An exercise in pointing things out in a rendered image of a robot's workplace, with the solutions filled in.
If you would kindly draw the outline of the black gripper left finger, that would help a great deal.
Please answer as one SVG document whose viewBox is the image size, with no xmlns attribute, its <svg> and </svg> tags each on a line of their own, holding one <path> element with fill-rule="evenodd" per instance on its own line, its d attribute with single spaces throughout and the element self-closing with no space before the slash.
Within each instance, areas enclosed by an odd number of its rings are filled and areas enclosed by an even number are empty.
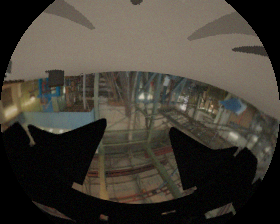
<svg viewBox="0 0 280 224">
<path fill-rule="evenodd" d="M 27 127 L 35 144 L 50 153 L 74 182 L 82 186 L 96 148 L 104 137 L 106 119 L 100 118 L 61 134 L 46 132 L 30 124 L 27 124 Z"/>
</svg>

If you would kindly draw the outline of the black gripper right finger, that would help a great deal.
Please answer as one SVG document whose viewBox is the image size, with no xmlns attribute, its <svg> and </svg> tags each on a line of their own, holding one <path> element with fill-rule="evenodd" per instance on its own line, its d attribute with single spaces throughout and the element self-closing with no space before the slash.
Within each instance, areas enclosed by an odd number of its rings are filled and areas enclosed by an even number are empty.
<svg viewBox="0 0 280 224">
<path fill-rule="evenodd" d="M 221 161 L 231 157 L 237 151 L 237 146 L 224 149 L 207 148 L 174 127 L 170 127 L 169 136 L 184 191 L 196 187 L 195 183 L 204 179 L 219 166 Z"/>
</svg>

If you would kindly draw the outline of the brown wooden board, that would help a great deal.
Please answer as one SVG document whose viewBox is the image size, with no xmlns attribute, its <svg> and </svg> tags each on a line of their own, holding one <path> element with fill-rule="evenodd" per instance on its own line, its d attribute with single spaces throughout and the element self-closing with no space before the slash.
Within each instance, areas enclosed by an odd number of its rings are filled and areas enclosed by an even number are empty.
<svg viewBox="0 0 280 224">
<path fill-rule="evenodd" d="M 9 82 L 7 82 L 7 81 L 2 82 L 2 88 L 6 89 L 6 87 L 9 88 L 9 86 L 14 87 L 14 84 L 16 86 L 16 83 L 21 84 L 21 83 L 24 83 L 24 81 L 25 81 L 25 79 L 20 79 L 20 81 L 19 81 L 19 79 L 15 79 L 15 81 L 10 81 L 10 79 L 9 79 Z"/>
</svg>

